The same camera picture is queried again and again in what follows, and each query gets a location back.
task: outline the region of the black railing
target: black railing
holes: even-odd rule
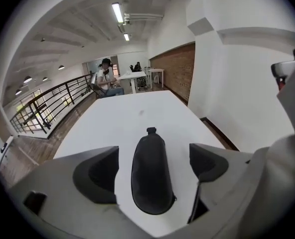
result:
[[[18,133],[43,131],[47,134],[64,109],[91,91],[92,75],[61,83],[30,100],[11,118],[14,129]]]

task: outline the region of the blue jeans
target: blue jeans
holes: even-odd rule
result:
[[[123,88],[113,88],[113,89],[108,89],[106,92],[106,95],[124,95],[124,89]]]

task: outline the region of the desk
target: desk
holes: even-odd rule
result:
[[[134,152],[138,141],[147,135],[147,128],[153,126],[165,141],[172,188],[177,197],[171,209],[161,215],[142,212],[131,192]],[[223,148],[170,91],[146,92],[96,100],[70,129],[54,158],[119,146],[119,171],[115,179],[118,205],[139,227],[160,237],[184,227],[191,215],[198,181],[189,164],[189,144],[194,142]]]
[[[152,88],[152,73],[162,73],[162,88],[164,86],[164,69],[148,69],[149,71],[149,82]]]
[[[132,86],[132,92],[133,92],[133,94],[135,94],[137,83],[134,82],[134,79],[145,77],[145,76],[146,76],[145,72],[134,72],[134,73],[132,72],[132,73],[124,74],[124,75],[120,76],[118,78],[118,80],[130,80],[131,86]]]

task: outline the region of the seated person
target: seated person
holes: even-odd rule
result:
[[[110,84],[116,82],[117,79],[110,80],[109,67],[111,66],[111,60],[105,58],[102,60],[102,68],[98,71],[97,85],[106,93],[106,95],[124,95],[123,88],[111,88]]]
[[[142,71],[142,68],[141,68],[141,65],[140,65],[139,62],[138,62],[138,63],[136,64],[136,66],[134,67],[134,71],[135,71],[135,72],[140,72],[140,71]]]

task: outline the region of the person in white shirt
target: person in white shirt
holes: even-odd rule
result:
[[[117,79],[110,80],[109,67],[112,66],[111,60],[105,58],[102,60],[102,68],[98,71],[97,85],[106,93],[106,95],[124,95],[123,88],[110,88],[111,83],[116,82]]]

